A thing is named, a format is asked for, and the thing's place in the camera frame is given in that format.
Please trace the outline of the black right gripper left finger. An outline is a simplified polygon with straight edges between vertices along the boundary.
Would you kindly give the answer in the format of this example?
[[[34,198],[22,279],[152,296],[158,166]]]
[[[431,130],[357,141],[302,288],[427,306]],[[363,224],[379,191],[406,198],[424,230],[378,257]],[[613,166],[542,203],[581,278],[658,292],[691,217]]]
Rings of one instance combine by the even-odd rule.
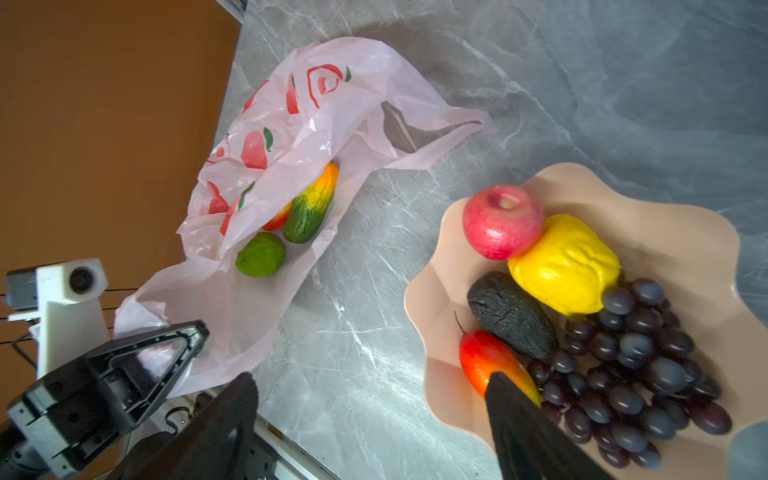
[[[146,437],[110,479],[243,479],[253,437],[258,390],[242,373],[180,433]]]

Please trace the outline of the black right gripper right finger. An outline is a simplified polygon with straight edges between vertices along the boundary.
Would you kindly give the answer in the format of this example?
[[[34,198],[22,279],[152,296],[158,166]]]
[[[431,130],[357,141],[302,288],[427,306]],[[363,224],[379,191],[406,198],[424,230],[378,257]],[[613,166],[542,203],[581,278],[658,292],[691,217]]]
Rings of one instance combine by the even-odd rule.
[[[611,477],[569,440],[504,373],[491,375],[485,400],[504,479],[598,480]]]

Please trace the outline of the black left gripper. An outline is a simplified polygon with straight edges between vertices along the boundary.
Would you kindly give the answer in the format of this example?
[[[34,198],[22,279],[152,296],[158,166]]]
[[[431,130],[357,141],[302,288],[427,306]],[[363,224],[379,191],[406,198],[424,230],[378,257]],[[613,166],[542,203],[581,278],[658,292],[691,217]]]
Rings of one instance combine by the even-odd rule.
[[[13,399],[1,427],[3,479],[73,479],[162,405],[209,330],[201,320],[111,340]]]

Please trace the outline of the orange yellow peach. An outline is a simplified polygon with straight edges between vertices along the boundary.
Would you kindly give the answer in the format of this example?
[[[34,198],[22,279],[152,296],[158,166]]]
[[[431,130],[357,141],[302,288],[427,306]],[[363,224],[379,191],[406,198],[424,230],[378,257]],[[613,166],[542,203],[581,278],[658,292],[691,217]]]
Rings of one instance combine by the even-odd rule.
[[[538,387],[528,371],[501,340],[482,330],[466,331],[454,314],[461,332],[459,361],[474,390],[485,397],[494,373],[505,374],[537,407],[541,407]]]

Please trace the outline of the dark avocado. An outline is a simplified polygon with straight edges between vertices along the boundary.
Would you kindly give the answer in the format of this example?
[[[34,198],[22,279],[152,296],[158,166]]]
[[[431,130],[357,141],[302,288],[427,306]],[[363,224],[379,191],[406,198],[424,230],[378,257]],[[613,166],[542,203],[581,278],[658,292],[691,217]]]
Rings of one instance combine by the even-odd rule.
[[[518,354],[545,360],[558,348],[554,325],[541,304],[511,275],[483,275],[469,288],[467,302],[481,325]]]

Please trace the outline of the green custard apple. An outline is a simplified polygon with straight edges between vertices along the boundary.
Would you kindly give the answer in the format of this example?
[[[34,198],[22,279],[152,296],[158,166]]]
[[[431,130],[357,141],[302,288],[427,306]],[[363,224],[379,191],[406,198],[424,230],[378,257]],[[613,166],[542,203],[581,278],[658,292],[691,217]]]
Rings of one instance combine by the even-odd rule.
[[[259,232],[238,253],[235,267],[249,277],[267,277],[277,272],[285,255],[285,247],[277,235]]]

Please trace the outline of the yellow lemon fruit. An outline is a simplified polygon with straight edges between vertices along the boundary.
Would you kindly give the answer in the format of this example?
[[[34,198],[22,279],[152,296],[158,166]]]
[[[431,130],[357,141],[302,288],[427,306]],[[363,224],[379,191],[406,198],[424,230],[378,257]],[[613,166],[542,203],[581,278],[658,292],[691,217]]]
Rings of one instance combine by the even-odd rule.
[[[620,274],[613,250],[567,214],[548,217],[538,242],[507,266],[523,290],[565,316],[599,312],[603,292],[617,285]]]

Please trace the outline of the red apple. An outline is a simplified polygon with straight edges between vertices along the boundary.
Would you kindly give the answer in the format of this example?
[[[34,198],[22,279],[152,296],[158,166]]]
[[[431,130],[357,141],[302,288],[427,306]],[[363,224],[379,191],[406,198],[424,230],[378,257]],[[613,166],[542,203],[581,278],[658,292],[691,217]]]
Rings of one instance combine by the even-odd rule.
[[[545,223],[540,202],[525,188],[498,185],[470,198],[462,226],[470,246],[492,261],[523,255],[539,240]]]

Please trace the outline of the green yellow cucumber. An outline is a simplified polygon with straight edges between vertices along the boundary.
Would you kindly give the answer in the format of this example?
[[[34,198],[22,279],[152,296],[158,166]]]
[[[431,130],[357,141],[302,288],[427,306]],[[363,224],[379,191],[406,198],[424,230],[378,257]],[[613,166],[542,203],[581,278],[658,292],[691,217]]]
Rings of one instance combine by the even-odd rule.
[[[295,198],[283,227],[284,238],[294,244],[311,240],[320,230],[339,176],[337,165],[330,162],[318,179]]]

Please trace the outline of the pink printed plastic bag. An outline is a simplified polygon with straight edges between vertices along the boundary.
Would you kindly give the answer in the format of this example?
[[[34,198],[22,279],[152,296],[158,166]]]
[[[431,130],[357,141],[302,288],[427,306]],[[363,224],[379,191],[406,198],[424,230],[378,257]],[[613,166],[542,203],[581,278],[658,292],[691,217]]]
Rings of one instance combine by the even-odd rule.
[[[185,260],[122,303],[116,335],[206,324],[209,338],[172,396],[254,369],[270,355],[281,318],[367,177],[379,169],[427,169],[472,134],[494,129],[487,113],[449,105],[383,42],[342,37],[294,50],[199,171],[178,230]],[[239,272],[238,253],[329,164],[339,177],[318,233],[288,244],[272,275]]]

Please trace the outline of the red yellow mango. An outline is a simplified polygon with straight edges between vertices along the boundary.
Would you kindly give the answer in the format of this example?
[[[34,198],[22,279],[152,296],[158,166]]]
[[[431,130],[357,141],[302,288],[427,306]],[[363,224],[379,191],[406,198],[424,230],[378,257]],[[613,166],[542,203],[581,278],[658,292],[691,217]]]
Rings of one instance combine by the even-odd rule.
[[[262,229],[264,231],[277,231],[281,229],[285,223],[287,222],[287,219],[291,213],[293,207],[293,202],[289,202],[287,205],[285,205],[277,215],[275,215],[270,221],[268,221]]]

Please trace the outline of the dark purple grape bunch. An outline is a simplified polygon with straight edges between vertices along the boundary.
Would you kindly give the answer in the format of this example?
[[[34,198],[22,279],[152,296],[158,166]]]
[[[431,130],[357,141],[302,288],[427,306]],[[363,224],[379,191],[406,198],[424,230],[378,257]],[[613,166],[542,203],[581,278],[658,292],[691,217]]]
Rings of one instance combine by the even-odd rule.
[[[621,281],[604,307],[569,320],[559,349],[527,370],[541,407],[574,443],[594,442],[617,469],[656,469],[659,440],[695,424],[709,435],[733,428],[720,384],[694,360],[695,343],[661,284]]]

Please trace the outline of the beige wavy fruit plate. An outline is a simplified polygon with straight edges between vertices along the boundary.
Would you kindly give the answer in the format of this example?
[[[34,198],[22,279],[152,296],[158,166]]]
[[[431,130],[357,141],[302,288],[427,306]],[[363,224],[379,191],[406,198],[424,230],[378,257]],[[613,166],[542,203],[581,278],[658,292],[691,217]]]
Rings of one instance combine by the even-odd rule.
[[[720,384],[718,403],[733,421],[725,435],[709,435],[689,424],[673,439],[657,441],[661,464],[656,469],[635,463],[613,468],[594,442],[575,444],[609,479],[725,478],[733,437],[767,417],[767,330],[737,292],[736,230],[703,208],[619,195],[590,170],[572,163],[543,170],[525,189],[540,202],[546,219],[574,216],[613,250],[620,261],[615,287],[637,278],[661,284],[695,343],[694,360]],[[431,412],[443,423],[479,436],[498,458],[485,397],[474,390],[460,365],[461,332],[454,314],[466,331],[488,332],[468,305],[468,290],[488,272],[511,274],[508,260],[486,259],[470,246],[462,226],[466,204],[459,200],[444,214],[435,253],[409,284],[405,309],[425,346],[425,395]],[[539,303],[554,325],[557,349],[566,322],[590,315],[565,316]]]

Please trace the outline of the aluminium front rail frame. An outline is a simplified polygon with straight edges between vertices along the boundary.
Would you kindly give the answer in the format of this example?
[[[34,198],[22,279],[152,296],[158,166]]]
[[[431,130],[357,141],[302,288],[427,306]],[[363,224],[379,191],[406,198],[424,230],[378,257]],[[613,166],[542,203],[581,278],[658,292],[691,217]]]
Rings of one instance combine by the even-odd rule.
[[[177,434],[191,425],[207,404],[223,389],[172,398],[124,441],[120,462],[103,479],[123,478],[136,460],[140,465],[169,445]],[[290,440],[276,427],[258,416],[245,453],[246,479],[336,479],[338,476]]]

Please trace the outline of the left aluminium corner post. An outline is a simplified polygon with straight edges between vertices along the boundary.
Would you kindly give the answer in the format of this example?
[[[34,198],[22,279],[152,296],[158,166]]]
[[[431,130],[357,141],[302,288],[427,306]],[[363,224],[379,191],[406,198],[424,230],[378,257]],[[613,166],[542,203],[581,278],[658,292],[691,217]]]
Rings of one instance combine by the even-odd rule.
[[[247,0],[216,0],[233,18],[240,24],[245,20],[245,13],[248,5]]]

